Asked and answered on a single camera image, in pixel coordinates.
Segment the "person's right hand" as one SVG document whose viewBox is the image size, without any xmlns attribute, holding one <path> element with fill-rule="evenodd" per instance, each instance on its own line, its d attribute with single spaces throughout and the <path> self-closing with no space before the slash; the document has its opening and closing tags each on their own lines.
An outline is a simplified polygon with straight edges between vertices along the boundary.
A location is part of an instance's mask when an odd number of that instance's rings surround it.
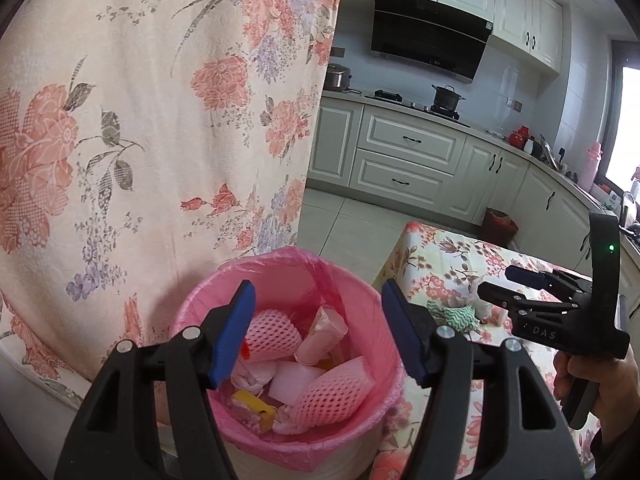
<svg viewBox="0 0 640 480">
<path fill-rule="evenodd" d="M 608 356 L 570 356 L 558 351 L 553 364 L 556 400 L 565 401 L 575 378 L 599 385 L 591 413 L 600 420 L 603 445 L 612 444 L 631 427 L 639 411 L 639 370 L 631 347 L 621 360 Z"/>
</svg>

